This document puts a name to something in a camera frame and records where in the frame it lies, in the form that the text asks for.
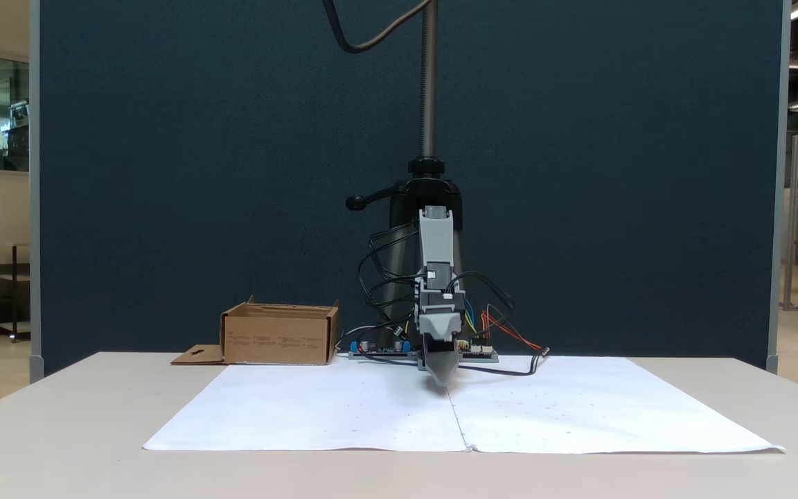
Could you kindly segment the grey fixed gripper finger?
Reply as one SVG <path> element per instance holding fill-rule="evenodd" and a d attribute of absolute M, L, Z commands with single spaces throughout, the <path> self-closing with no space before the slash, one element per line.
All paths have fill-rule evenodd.
<path fill-rule="evenodd" d="M 459 354 L 454 340 L 424 337 L 421 353 L 425 371 L 430 373 L 437 387 L 446 388 L 459 366 Z"/>

